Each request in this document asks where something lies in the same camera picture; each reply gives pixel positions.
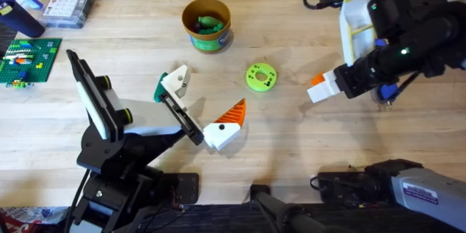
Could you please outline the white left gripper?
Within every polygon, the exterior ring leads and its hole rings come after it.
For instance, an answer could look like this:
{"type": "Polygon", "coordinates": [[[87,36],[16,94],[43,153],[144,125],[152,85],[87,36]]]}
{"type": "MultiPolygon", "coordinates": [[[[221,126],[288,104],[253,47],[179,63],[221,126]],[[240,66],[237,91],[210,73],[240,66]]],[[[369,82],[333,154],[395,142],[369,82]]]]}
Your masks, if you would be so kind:
{"type": "Polygon", "coordinates": [[[221,150],[240,134],[245,121],[243,98],[202,131],[179,101],[190,81],[187,65],[164,77],[159,103],[120,99],[104,79],[87,76],[76,82],[90,121],[76,163],[94,173],[137,172],[185,136],[196,145],[204,140],[221,150]]]}

